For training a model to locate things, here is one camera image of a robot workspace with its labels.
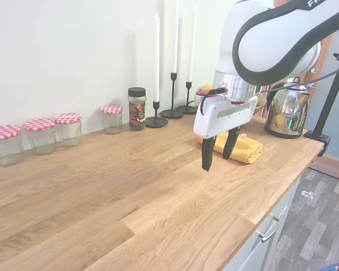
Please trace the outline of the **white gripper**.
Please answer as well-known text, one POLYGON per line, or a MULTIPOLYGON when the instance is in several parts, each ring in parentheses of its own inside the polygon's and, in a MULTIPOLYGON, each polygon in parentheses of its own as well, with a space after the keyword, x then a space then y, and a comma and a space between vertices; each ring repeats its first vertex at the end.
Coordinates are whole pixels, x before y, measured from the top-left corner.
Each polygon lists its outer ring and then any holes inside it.
POLYGON ((202 169, 207 172, 211 168, 212 153, 216 135, 228 131, 228 137, 223 149, 223 158, 228 160, 240 132, 240 126, 248 123, 255 110, 257 97, 245 101, 243 104, 233 104, 222 96, 205 99, 195 116, 193 132, 202 138, 202 169))

